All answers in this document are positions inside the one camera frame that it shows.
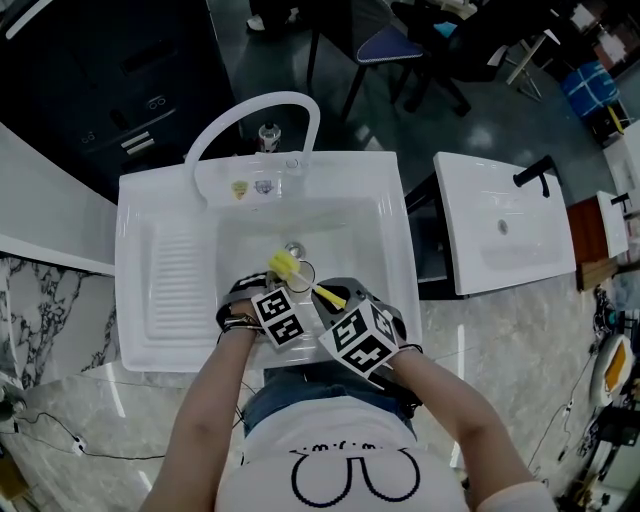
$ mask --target person's right arm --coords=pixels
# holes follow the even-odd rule
[[[417,350],[403,350],[389,364],[460,445],[474,507],[498,491],[533,481],[498,414],[480,393]]]

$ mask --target yellow brush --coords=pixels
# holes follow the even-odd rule
[[[338,306],[341,309],[347,307],[347,301],[338,297],[335,293],[331,293],[326,288],[322,286],[318,286],[317,284],[312,283],[305,277],[300,275],[300,262],[294,258],[291,254],[283,249],[279,249],[273,255],[273,258],[269,260],[269,268],[273,270],[280,279],[283,281],[289,281],[291,277],[296,277],[300,279],[303,283],[308,284],[314,292],[316,292],[321,297],[324,297],[332,304]]]

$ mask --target bottle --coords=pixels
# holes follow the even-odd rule
[[[258,142],[261,153],[275,153],[280,145],[282,132],[277,124],[272,121],[264,123],[258,130]]]

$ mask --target sink drain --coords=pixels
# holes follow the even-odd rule
[[[498,231],[500,231],[500,233],[503,235],[506,235],[509,232],[509,226],[502,219],[498,221]]]
[[[299,260],[303,260],[307,255],[307,250],[304,248],[304,245],[298,242],[289,242],[284,248],[291,256]]]

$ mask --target t-shirt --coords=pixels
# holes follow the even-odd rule
[[[469,510],[454,472],[418,447],[393,414],[352,397],[308,400],[260,422],[244,464],[222,482],[219,512]],[[547,489],[528,482],[485,500],[481,512],[546,512]]]

